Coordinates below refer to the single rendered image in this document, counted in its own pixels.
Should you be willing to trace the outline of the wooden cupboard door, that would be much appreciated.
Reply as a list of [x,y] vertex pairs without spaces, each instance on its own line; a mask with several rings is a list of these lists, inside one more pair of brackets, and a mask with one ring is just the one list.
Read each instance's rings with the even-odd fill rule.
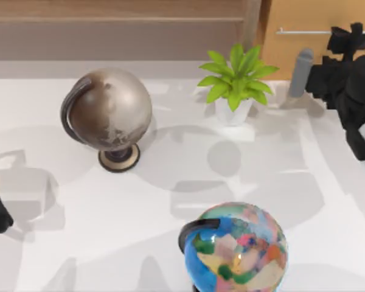
[[[352,23],[362,23],[365,32],[365,0],[271,0],[261,59],[279,70],[265,80],[289,80],[296,57],[302,49],[310,48],[314,63],[324,55],[341,59],[327,50],[329,35],[278,35],[284,30],[328,30],[336,26],[350,31]],[[358,51],[355,57],[365,54]]]

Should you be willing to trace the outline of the green plant in white pot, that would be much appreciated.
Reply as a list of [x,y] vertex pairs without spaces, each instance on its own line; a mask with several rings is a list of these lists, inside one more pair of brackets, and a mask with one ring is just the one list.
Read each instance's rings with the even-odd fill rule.
[[206,103],[215,105],[215,115],[227,126],[243,124],[254,102],[266,106],[272,89],[262,81],[279,68],[265,64],[260,58],[261,47],[253,46],[244,51],[242,44],[232,46],[229,57],[209,50],[210,62],[199,66],[210,72],[197,86],[208,88]]

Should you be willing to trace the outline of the colourful globe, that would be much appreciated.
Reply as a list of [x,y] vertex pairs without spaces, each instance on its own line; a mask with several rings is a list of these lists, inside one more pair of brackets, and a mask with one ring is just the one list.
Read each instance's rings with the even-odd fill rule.
[[256,205],[227,202],[185,224],[178,236],[192,292],[278,292],[288,244],[274,217]]

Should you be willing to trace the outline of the silver and bronze globe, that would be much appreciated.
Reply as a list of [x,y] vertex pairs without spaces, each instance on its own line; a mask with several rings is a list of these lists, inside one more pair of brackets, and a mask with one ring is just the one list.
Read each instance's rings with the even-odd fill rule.
[[96,69],[80,77],[60,108],[64,131],[97,150],[100,165],[112,173],[126,172],[138,163],[137,143],[152,115],[145,85],[120,68]]

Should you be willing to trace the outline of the wooden open shelf cabinet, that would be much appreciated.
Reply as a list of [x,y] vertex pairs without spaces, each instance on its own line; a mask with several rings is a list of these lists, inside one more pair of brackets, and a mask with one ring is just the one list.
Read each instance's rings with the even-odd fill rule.
[[261,0],[0,0],[0,60],[203,60],[256,38]]

